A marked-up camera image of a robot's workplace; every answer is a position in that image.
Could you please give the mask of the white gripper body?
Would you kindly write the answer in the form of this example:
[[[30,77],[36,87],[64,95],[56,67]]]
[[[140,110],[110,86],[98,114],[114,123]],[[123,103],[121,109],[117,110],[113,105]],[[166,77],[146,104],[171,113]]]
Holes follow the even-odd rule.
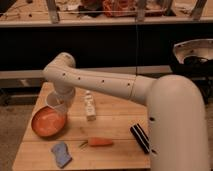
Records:
[[[67,86],[54,86],[54,95],[57,105],[64,104],[67,108],[72,106],[75,97],[75,88]]]

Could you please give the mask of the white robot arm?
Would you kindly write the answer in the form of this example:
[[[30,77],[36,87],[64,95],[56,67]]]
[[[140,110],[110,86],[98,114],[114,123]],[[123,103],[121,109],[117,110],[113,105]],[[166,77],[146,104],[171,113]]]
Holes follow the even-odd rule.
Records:
[[[47,64],[43,74],[64,104],[79,87],[145,105],[151,171],[211,171],[205,104],[190,79],[81,70],[65,52]]]

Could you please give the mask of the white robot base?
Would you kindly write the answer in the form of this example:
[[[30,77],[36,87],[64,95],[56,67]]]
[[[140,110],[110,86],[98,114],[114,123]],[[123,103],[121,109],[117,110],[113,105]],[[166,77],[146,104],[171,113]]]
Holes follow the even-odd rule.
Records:
[[[170,67],[188,77],[213,76],[213,38],[193,39],[173,46]]]

